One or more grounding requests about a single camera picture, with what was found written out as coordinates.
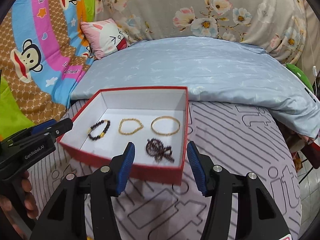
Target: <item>orange star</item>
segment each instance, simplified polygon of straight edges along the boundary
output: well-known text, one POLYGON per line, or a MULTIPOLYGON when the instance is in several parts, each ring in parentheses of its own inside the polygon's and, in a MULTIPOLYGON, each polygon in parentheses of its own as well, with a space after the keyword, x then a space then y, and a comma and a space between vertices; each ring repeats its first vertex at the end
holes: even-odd
POLYGON ((37 17, 40 17, 41 19, 47 15, 47 9, 46 8, 40 8, 39 12, 37 14, 37 17))

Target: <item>gold twisted bracelet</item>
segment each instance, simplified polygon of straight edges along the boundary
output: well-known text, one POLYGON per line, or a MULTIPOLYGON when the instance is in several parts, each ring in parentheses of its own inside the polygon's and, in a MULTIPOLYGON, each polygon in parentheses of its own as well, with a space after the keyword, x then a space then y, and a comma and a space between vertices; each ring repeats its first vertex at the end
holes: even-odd
POLYGON ((180 122, 179 122, 179 120, 178 120, 177 118, 174 118, 174 117, 172 117, 172 116, 167 116, 167 115, 165 115, 165 116, 160 116, 160 117, 157 117, 156 119, 154 119, 154 120, 152 121, 152 123, 151 123, 151 130, 152 130, 154 133, 156 133, 157 135, 170 136, 170 135, 173 135, 173 134, 176 134, 177 132, 179 132, 179 130, 180 130, 180 122), (153 125, 154 125, 154 123, 155 123, 156 121, 158 121, 158 120, 160 120, 160 119, 171 119, 171 120, 174 120, 175 122, 177 122, 177 124, 179 125, 179 127, 178 127, 178 129, 177 129, 176 131, 170 132, 170 133, 161 133, 161 132, 158 132, 158 131, 156 131, 156 130, 153 128, 153 125))
POLYGON ((137 131, 141 130, 142 128, 143 128, 143 124, 142 124, 142 122, 141 122, 139 119, 137 119, 137 118, 124 118, 124 119, 122 119, 121 122, 120 122, 120 125, 119 125, 119 133, 122 134, 122 135, 132 135, 132 134, 136 133, 137 131), (140 125, 140 127, 138 127, 136 130, 134 130, 134 131, 132 131, 132 132, 122 132, 122 131, 121 131, 121 127, 122 127, 122 124, 123 124, 125 121, 136 121, 136 122, 140 125))

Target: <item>dark brown beaded necklace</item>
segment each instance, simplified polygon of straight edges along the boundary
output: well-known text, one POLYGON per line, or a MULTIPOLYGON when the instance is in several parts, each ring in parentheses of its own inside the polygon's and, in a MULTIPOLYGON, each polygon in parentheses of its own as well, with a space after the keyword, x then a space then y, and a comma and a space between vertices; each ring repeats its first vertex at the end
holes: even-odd
POLYGON ((172 158, 171 156, 171 146, 164 147, 162 141, 158 139, 148 139, 148 143, 146 145, 146 152, 148 155, 154 157, 156 162, 160 162, 163 158, 165 158, 169 162, 174 163, 174 158, 172 158))
POLYGON ((101 120, 100 122, 97 122, 95 125, 93 125, 93 126, 90 127, 90 129, 89 129, 89 131, 88 131, 88 137, 89 137, 91 140, 96 141, 96 140, 102 138, 102 137, 106 134, 106 132, 108 131, 109 127, 110 127, 110 120, 101 120), (96 129, 99 125, 103 124, 104 122, 107 122, 107 125, 106 125, 106 127, 103 129, 102 133, 99 134, 99 135, 96 136, 96 137, 93 137, 93 136, 91 135, 91 132, 92 132, 94 129, 96 129))

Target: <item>tile floor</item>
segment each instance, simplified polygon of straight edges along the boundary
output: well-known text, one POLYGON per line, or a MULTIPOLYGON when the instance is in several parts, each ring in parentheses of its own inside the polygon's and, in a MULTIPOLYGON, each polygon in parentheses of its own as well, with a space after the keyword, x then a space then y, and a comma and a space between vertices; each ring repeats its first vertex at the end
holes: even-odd
MULTIPOLYGON (((299 152, 299 155, 302 160, 306 160, 306 157, 301 152, 299 152)), ((303 168, 297 174, 298 181, 305 176, 311 167, 308 160, 303 163, 303 168)), ((300 183, 299 188, 302 205, 300 237, 308 229, 320 209, 320 168, 313 169, 300 183)))

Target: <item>silver bolt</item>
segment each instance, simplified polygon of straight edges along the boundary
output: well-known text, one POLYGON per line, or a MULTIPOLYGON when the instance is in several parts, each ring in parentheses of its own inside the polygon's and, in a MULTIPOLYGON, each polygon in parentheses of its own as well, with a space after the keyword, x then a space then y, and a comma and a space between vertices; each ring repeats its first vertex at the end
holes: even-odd
POLYGON ((222 171, 222 167, 219 166, 219 165, 214 165, 213 166, 213 170, 216 171, 216 172, 220 172, 220 171, 222 171))
POLYGON ((109 166, 103 166, 103 167, 101 167, 100 171, 101 172, 108 172, 108 171, 110 171, 110 168, 109 168, 109 166))
POLYGON ((67 176, 66 176, 66 179, 67 180, 73 180, 75 178, 75 175, 73 173, 69 173, 67 176))
POLYGON ((253 173, 253 172, 250 172, 250 173, 248 174, 248 177, 249 177, 250 179, 256 179, 256 178, 257 178, 257 175, 256 175, 255 173, 253 173))

